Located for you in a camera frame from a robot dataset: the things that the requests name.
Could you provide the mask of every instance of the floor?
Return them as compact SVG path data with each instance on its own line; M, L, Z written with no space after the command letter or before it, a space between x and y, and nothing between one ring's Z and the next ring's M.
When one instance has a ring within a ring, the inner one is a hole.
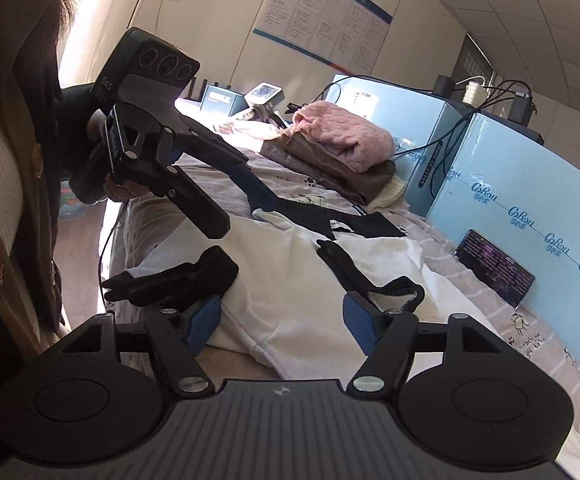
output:
M54 260L63 283L63 305L74 329L97 312L99 239L105 202L76 220L58 222Z

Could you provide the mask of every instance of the coat button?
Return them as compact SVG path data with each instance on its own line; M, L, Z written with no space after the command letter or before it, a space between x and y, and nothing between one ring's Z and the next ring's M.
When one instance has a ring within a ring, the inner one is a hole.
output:
M41 175L43 174L43 148L40 144L35 144L33 146L30 163L32 176L34 178L41 178Z

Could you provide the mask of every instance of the pink knitted cloth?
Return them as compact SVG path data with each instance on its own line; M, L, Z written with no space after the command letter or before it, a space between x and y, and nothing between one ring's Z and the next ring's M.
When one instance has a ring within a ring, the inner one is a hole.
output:
M301 108L285 134L301 133L356 173L363 173L394 155L387 130L327 101Z

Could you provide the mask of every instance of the person's hand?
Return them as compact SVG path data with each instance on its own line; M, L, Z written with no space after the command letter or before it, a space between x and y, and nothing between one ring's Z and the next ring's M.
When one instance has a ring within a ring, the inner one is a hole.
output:
M103 189L112 202L125 202L126 200L138 198L150 192L150 189L136 182L126 182L122 186L119 186L112 180L110 175L106 177Z

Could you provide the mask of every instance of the smartphone screen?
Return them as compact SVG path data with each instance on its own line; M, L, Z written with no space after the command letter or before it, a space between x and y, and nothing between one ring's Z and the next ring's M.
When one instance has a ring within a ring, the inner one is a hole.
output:
M454 256L513 308L534 283L534 275L474 229L468 231Z

